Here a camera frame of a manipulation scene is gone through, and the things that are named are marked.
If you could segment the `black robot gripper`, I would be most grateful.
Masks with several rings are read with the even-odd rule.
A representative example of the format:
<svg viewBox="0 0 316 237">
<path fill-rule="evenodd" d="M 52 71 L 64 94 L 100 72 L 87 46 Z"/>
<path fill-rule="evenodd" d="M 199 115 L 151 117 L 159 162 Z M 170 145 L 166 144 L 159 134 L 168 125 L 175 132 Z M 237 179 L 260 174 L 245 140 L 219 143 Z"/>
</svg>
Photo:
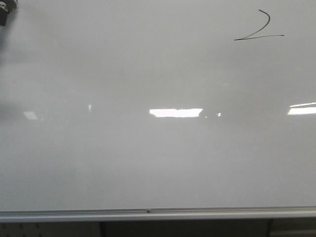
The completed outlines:
<svg viewBox="0 0 316 237">
<path fill-rule="evenodd" d="M 0 0 L 0 25 L 5 26 L 7 17 L 18 6 L 18 0 Z"/>
</svg>

